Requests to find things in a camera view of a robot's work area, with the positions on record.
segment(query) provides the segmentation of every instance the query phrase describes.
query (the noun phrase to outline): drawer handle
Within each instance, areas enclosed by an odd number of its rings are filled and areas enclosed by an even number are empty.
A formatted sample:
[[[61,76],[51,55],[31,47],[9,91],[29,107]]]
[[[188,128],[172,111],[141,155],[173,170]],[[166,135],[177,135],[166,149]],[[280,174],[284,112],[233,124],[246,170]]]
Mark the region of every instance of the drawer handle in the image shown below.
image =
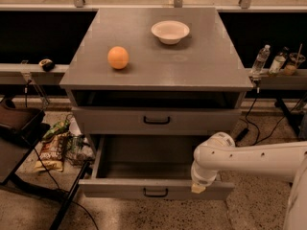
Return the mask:
[[[143,188],[143,195],[146,197],[165,197],[168,195],[168,193],[169,193],[169,190],[166,188],[163,195],[149,195],[146,191],[146,188]]]
[[[143,121],[146,125],[168,125],[171,122],[171,118],[167,117],[166,120],[157,121],[157,120],[150,120],[146,116],[144,116]]]

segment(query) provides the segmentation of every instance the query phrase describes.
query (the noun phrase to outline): white bowl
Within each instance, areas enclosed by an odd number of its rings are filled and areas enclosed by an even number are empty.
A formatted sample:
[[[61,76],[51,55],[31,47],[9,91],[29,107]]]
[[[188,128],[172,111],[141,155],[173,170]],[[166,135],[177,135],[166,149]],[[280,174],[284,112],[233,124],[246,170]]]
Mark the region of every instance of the white bowl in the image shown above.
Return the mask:
[[[176,44],[179,43],[182,38],[188,36],[190,29],[181,22],[166,20],[154,24],[152,26],[152,33],[157,36],[162,43]]]

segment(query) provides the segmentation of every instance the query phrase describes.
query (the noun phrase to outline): closed drawer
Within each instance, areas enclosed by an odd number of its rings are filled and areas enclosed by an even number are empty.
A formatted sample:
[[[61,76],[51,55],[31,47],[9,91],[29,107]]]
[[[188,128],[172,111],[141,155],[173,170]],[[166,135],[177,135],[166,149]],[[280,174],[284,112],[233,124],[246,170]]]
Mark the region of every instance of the closed drawer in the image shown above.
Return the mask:
[[[162,109],[74,107],[84,134],[209,135],[231,131],[239,109]]]
[[[215,181],[191,193],[191,165],[200,136],[103,136],[93,174],[80,180],[86,196],[224,200],[232,183]]]

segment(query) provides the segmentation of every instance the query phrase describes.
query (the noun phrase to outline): speckled concrete floor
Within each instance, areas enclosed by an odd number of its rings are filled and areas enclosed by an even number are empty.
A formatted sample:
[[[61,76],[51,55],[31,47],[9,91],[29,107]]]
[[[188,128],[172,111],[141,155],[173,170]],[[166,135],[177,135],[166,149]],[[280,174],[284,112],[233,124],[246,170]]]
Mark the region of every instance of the speckled concrete floor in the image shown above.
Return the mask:
[[[255,106],[249,119],[261,130],[261,137],[270,134],[276,122],[282,117],[274,108]],[[53,124],[62,120],[67,111],[54,109],[46,111],[45,122]],[[232,132],[236,136],[246,126],[239,121]],[[256,128],[239,146],[250,145],[256,137]],[[295,134],[287,120],[280,122],[272,137],[263,142],[281,143],[296,141]],[[38,185],[55,188],[54,182],[45,172],[33,172],[35,154],[32,153],[18,170],[24,180]],[[79,169],[65,163],[64,172],[51,172],[61,188],[69,189]],[[95,219],[100,230],[125,229],[235,229],[262,230],[282,229],[287,199],[290,193],[288,183],[239,172],[221,172],[223,181],[235,184],[235,190],[226,201],[213,200],[124,200],[111,198],[89,198],[78,191],[74,201],[85,207]],[[48,199],[28,197],[0,190],[0,229],[49,229],[59,209],[59,204]],[[72,204],[59,229],[95,229],[94,223],[83,208]]]

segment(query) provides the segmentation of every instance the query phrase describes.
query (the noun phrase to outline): plastic bottle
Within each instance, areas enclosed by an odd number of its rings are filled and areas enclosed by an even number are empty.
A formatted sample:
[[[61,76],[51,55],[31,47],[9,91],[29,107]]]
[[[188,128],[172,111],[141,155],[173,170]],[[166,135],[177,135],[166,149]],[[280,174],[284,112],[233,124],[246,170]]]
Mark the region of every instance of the plastic bottle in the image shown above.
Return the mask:
[[[270,45],[265,45],[264,48],[262,48],[259,53],[258,56],[255,60],[255,62],[253,63],[252,67],[251,67],[251,74],[253,76],[258,76],[260,75],[260,73],[262,72],[263,67],[266,64],[266,61],[270,55]]]
[[[283,47],[280,52],[277,53],[276,57],[272,61],[272,65],[268,71],[270,77],[276,77],[281,67],[284,65],[288,58],[289,48]]]

